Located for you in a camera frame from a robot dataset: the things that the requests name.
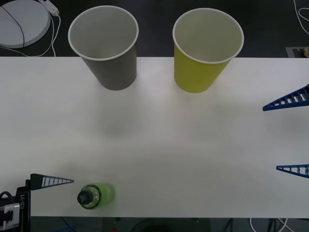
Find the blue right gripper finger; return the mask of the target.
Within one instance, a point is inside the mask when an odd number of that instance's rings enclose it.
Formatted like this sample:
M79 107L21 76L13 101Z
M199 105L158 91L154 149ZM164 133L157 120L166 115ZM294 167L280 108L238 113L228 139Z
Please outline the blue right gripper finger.
M263 106L263 111L295 108L308 105L309 105L309 85L306 85L290 94L287 94Z
M295 176L308 178L309 177L309 165L308 164L298 164L298 165L278 165L276 166L278 171L292 174Z

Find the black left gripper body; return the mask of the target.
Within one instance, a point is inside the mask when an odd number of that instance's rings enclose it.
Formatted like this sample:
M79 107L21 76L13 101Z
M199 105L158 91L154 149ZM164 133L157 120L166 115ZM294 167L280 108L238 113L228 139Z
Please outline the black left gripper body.
M31 220L31 189L30 180L27 179L25 186L18 187L15 195L16 202L19 203L19 232L30 232Z

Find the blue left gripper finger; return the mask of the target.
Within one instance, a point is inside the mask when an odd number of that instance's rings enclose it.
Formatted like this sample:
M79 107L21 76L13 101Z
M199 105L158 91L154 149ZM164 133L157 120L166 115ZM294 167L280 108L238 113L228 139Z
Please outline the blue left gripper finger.
M32 191L70 183L74 183L74 180L42 174L30 175L30 190Z

